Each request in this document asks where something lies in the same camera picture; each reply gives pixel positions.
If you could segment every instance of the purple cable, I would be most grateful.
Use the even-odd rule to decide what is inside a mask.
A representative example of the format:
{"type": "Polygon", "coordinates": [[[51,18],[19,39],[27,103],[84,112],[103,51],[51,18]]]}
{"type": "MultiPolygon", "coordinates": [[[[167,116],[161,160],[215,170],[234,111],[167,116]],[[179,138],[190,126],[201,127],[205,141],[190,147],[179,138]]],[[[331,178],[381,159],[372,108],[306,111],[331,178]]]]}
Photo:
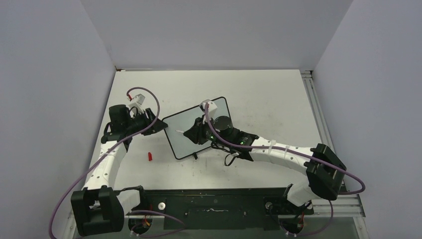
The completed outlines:
{"type": "MultiPolygon", "coordinates": [[[[155,211],[150,211],[150,210],[136,210],[136,211],[132,211],[131,215],[134,213],[150,213],[150,214],[155,214],[155,215],[159,215],[159,216],[164,216],[170,219],[173,219],[175,221],[177,221],[178,223],[183,225],[183,228],[177,229],[177,230],[173,230],[171,232],[167,232],[167,233],[161,233],[161,234],[157,234],[157,235],[139,235],[141,238],[157,238],[157,237],[161,237],[161,236],[165,236],[165,235],[170,235],[170,234],[174,234],[174,233],[178,233],[180,231],[183,231],[184,229],[186,229],[186,224],[184,222],[182,222],[180,219],[177,219],[173,216],[170,216],[168,214],[164,214],[164,213],[160,213],[160,212],[155,212],[155,211]]],[[[138,223],[136,225],[134,225],[130,230],[133,232],[133,230],[135,228],[137,228],[138,226],[140,226],[142,223],[138,223]]]]}
{"type": "Polygon", "coordinates": [[[126,140],[140,134],[143,133],[145,131],[147,131],[149,128],[151,128],[155,122],[157,122],[158,116],[160,115],[160,102],[158,101],[157,97],[154,95],[154,93],[152,93],[149,89],[143,88],[143,87],[133,87],[131,89],[129,89],[126,93],[127,96],[129,96],[129,93],[132,90],[136,90],[136,89],[140,89],[140,90],[144,90],[148,93],[150,93],[152,95],[152,97],[154,97],[155,102],[157,103],[157,116],[155,117],[155,119],[152,121],[152,123],[150,125],[148,125],[146,128],[144,128],[143,130],[136,132],[134,134],[129,135],[128,137],[120,140],[119,142],[117,142],[115,145],[113,145],[113,147],[111,147],[106,153],[104,153],[99,160],[94,163],[85,173],[83,173],[72,185],[70,185],[70,187],[66,190],[66,192],[62,195],[62,197],[59,199],[59,202],[57,203],[57,205],[54,207],[53,213],[51,214],[51,218],[50,218],[50,222],[48,225],[48,234],[50,236],[51,239],[57,239],[54,235],[53,235],[53,221],[54,221],[54,217],[56,216],[57,211],[59,210],[60,205],[63,203],[63,201],[65,200],[66,196],[70,193],[70,191],[84,178],[86,178],[86,176],[94,169],[96,168],[105,158],[106,156],[112,152],[119,144],[125,142],[126,140]]]}
{"type": "MultiPolygon", "coordinates": [[[[227,144],[227,145],[229,145],[229,146],[232,146],[232,147],[236,147],[236,148],[263,148],[263,149],[268,149],[269,147],[268,146],[246,146],[246,145],[237,145],[237,144],[234,144],[234,143],[230,143],[230,142],[228,142],[228,141],[226,141],[226,140],[224,140],[217,132],[216,132],[216,130],[214,129],[214,127],[213,127],[213,125],[211,124],[211,121],[210,121],[210,117],[208,116],[208,103],[206,103],[206,105],[205,105],[205,117],[207,118],[207,122],[208,122],[208,126],[210,127],[210,129],[211,129],[211,131],[212,131],[212,133],[221,141],[221,142],[223,142],[223,143],[225,143],[225,144],[227,144]]],[[[315,162],[318,162],[318,163],[321,163],[321,164],[323,164],[323,165],[326,165],[326,166],[328,166],[328,167],[330,167],[330,168],[333,168],[333,169],[335,169],[335,170],[337,170],[337,171],[339,171],[340,173],[343,173],[343,174],[345,174],[345,175],[347,175],[347,176],[349,176],[349,177],[351,177],[351,178],[353,178],[354,180],[356,180],[356,181],[358,181],[359,183],[360,183],[360,185],[362,186],[362,188],[361,189],[359,189],[359,190],[356,190],[356,191],[351,191],[351,192],[343,192],[343,193],[339,193],[340,195],[352,195],[352,194],[358,194],[358,193],[361,193],[361,192],[363,192],[363,191],[365,191],[365,189],[366,189],[366,186],[365,186],[365,183],[363,183],[363,181],[360,179],[360,178],[358,178],[358,177],[356,177],[355,175],[353,175],[353,174],[351,174],[351,173],[349,173],[349,172],[347,172],[347,171],[345,171],[345,170],[343,170],[343,169],[341,169],[341,168],[339,168],[339,167],[337,167],[337,166],[335,166],[335,165],[332,165],[332,164],[330,164],[330,163],[328,163],[328,162],[325,162],[325,161],[323,161],[323,160],[321,160],[321,159],[319,159],[319,158],[315,158],[315,157],[312,157],[312,156],[309,156],[309,155],[306,155],[306,154],[304,154],[304,153],[300,153],[300,152],[297,152],[297,151],[294,151],[294,150],[291,150],[291,149],[286,149],[286,148],[283,148],[283,147],[279,147],[279,146],[273,146],[272,147],[273,149],[279,149],[279,150],[282,150],[282,151],[287,151],[287,152],[289,152],[289,153],[293,153],[293,154],[296,154],[296,155],[299,155],[299,156],[302,156],[302,157],[306,157],[306,158],[308,158],[308,159],[310,159],[310,160],[313,160],[313,161],[315,161],[315,162]]]]}
{"type": "MultiPolygon", "coordinates": [[[[318,234],[318,233],[320,233],[320,232],[322,232],[322,231],[324,231],[325,229],[327,229],[328,228],[328,226],[331,224],[331,222],[332,222],[332,218],[333,218],[333,215],[334,215],[334,209],[332,208],[332,203],[331,203],[331,201],[328,201],[329,203],[330,203],[330,207],[331,207],[331,216],[330,216],[330,219],[328,220],[328,223],[327,224],[325,224],[325,226],[323,226],[322,228],[320,228],[320,229],[318,229],[318,230],[316,230],[316,231],[314,231],[314,232],[311,232],[311,233],[305,233],[305,234],[296,234],[296,236],[297,237],[306,237],[306,236],[313,236],[313,235],[315,235],[315,234],[318,234]]],[[[287,232],[287,230],[280,224],[280,226],[281,226],[281,228],[283,229],[283,230],[285,230],[286,232],[287,232]]]]}

